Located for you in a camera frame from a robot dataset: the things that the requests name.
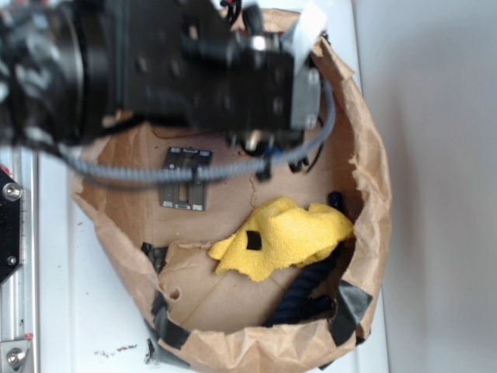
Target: brown paper bag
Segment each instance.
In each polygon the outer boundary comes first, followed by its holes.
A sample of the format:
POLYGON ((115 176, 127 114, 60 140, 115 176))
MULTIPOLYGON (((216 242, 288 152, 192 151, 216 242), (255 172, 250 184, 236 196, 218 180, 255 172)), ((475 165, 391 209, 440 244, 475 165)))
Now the brown paper bag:
MULTIPOLYGON (((295 13, 264 13, 266 28, 281 31, 295 13)), ((104 250, 172 363, 205 372, 302 372, 330 363, 370 334, 391 233, 387 156, 351 71, 325 40, 312 57, 333 86, 337 121, 312 173, 275 169, 259 183, 240 176, 209 185, 207 211, 161 207, 157 190, 124 193, 85 181, 74 198, 95 222, 104 250), (302 207, 326 203, 340 191, 355 240, 341 248, 337 266, 313 295, 335 299, 333 312, 297 325, 261 327, 300 270, 276 270, 253 283, 235 271, 214 275, 212 242, 235 232, 250 213, 274 197, 302 207), (159 275, 141 251, 143 242, 168 246, 159 275)), ((170 146, 214 152, 213 164, 243 161, 218 134, 179 133, 147 124, 97 141, 87 159, 115 166, 159 168, 170 146)))

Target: black electrical tape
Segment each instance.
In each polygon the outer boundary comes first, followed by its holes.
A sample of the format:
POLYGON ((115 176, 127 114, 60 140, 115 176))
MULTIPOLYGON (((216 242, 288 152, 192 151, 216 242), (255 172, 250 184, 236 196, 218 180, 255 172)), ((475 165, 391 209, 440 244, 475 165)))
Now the black electrical tape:
POLYGON ((336 301, 336 315, 329 324, 329 330, 336 346, 339 347, 356 331, 373 297, 347 281, 340 281, 336 301))

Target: dirt speck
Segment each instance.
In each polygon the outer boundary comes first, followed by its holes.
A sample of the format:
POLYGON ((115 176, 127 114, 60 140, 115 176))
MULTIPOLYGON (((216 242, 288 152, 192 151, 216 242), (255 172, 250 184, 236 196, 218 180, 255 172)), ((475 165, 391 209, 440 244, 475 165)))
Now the dirt speck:
POLYGON ((130 346, 122 346, 122 347, 119 347, 117 349, 117 352, 121 352, 121 351, 125 351, 125 350, 131 350, 133 348, 137 348, 137 344, 133 344, 133 345, 130 345, 130 346))
POLYGON ((95 351, 95 355, 97 356, 105 356, 106 358, 109 358, 109 354, 105 351, 95 351))

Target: black tape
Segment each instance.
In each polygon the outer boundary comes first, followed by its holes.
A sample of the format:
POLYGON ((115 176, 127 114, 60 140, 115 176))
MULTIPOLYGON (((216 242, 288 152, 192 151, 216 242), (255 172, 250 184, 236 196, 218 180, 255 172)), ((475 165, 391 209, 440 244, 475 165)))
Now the black tape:
POLYGON ((324 371, 325 369, 327 369, 331 364, 333 364, 335 361, 332 361, 331 363, 327 363, 325 365, 323 365, 322 367, 319 367, 320 370, 324 371))
POLYGON ((366 315, 373 297, 347 281, 340 281, 336 293, 337 311, 329 330, 337 347, 342 346, 366 315))
POLYGON ((359 346, 366 342, 366 339, 362 338, 361 336, 356 336, 356 346, 359 346))
POLYGON ((153 351, 151 348, 149 348, 149 350, 152 351, 149 352, 149 354, 151 355, 150 358, 153 358, 156 361, 160 361, 161 363, 189 369, 189 364, 186 361, 183 361, 171 352, 164 350, 161 345, 158 344, 159 336, 157 332, 153 330, 150 325, 148 325, 148 322, 145 322, 145 325, 147 326, 148 332, 150 333, 150 341, 153 344, 153 351))
POLYGON ((190 332, 176 325, 168 318, 168 313, 165 308, 161 308, 154 318, 155 330, 161 339, 168 345, 177 350, 186 343, 190 332))
POLYGON ((162 293, 155 293, 154 304, 152 305, 152 315, 154 315, 154 325, 158 336, 166 343, 175 349, 181 350, 181 347, 188 340, 190 332, 176 325, 169 320, 168 304, 162 293))
POLYGON ((157 315, 162 308, 164 308, 167 311, 168 303, 165 301, 162 293, 160 291, 156 291, 154 303, 152 304, 152 310, 151 310, 152 315, 157 315))
POLYGON ((165 263, 165 254, 168 252, 167 247, 158 247, 155 248, 150 243, 143 242, 141 246, 141 251, 148 257, 154 266, 155 273, 160 274, 164 269, 165 263))

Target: bolt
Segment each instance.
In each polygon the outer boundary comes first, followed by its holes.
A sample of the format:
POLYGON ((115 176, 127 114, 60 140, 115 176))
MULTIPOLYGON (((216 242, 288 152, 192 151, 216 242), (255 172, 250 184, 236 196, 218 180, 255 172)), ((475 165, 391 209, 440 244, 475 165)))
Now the bolt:
POLYGON ((7 258, 7 264, 9 266, 15 266, 17 264, 17 258, 15 256, 9 256, 7 258))
POLYGON ((24 364, 25 359, 26 353, 19 348, 12 348, 7 353, 7 362, 14 370, 21 368, 24 364))
POLYGON ((14 202, 23 195, 23 190, 16 183, 8 183, 3 187, 3 197, 6 200, 14 202))

